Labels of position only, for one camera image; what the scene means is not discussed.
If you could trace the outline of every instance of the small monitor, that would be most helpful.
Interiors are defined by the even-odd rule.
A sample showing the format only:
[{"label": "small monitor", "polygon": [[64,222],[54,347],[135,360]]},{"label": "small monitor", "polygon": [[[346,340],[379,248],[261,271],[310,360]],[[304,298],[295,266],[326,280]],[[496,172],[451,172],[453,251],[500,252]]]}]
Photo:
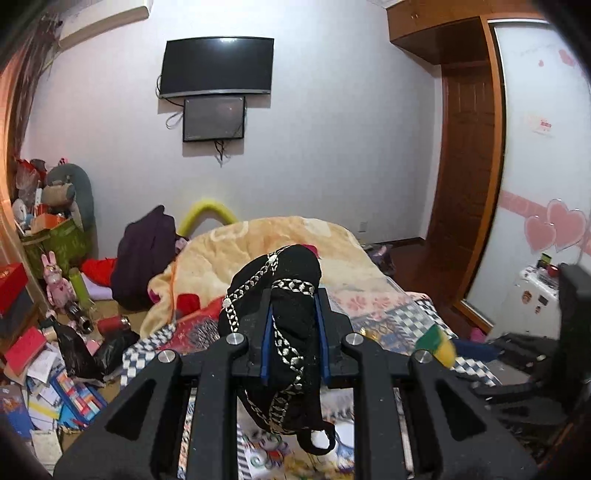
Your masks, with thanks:
[{"label": "small monitor", "polygon": [[185,99],[183,141],[244,138],[244,95],[204,95]]}]

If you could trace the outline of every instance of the black plastic bag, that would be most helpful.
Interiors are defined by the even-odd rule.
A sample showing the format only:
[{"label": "black plastic bag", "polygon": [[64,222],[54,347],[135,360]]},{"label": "black plastic bag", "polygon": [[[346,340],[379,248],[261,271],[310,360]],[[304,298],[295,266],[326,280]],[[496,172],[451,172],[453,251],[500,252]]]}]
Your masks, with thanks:
[{"label": "black plastic bag", "polygon": [[103,385],[100,369],[96,366],[95,360],[86,348],[84,340],[80,338],[73,328],[67,325],[56,322],[53,328],[60,344],[60,352],[66,364],[68,377],[73,380]]},{"label": "black plastic bag", "polygon": [[105,381],[123,364],[123,352],[139,340],[133,330],[117,330],[110,334],[95,352],[95,365]]}]

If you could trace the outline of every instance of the wooden door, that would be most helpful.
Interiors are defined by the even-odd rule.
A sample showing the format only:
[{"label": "wooden door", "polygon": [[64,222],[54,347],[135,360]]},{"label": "wooden door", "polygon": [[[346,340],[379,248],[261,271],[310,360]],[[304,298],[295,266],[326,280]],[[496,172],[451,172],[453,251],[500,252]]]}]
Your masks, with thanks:
[{"label": "wooden door", "polygon": [[467,266],[475,246],[491,176],[494,133],[489,64],[446,67],[437,191],[428,241]]}]

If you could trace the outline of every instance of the pink heart sticker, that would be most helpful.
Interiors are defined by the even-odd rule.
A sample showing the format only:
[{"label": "pink heart sticker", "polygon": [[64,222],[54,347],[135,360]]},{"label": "pink heart sticker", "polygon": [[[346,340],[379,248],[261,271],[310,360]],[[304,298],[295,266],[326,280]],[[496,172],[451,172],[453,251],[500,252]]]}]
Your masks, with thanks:
[{"label": "pink heart sticker", "polygon": [[525,219],[525,238],[532,253],[541,252],[552,246],[556,240],[556,229],[537,215]]},{"label": "pink heart sticker", "polygon": [[548,221],[556,229],[556,251],[578,244],[585,234],[587,217],[580,210],[569,210],[562,200],[551,200],[548,204]]}]

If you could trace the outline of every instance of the book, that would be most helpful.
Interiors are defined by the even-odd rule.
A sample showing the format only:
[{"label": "book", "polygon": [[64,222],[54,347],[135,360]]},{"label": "book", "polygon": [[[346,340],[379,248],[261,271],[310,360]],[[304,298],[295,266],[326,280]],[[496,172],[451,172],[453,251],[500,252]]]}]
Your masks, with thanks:
[{"label": "book", "polygon": [[27,411],[19,385],[0,387],[0,413],[6,415],[12,428],[24,439],[31,440],[35,427]]},{"label": "book", "polygon": [[20,375],[45,344],[43,334],[35,327],[30,327],[5,353],[8,366],[16,375]]}]

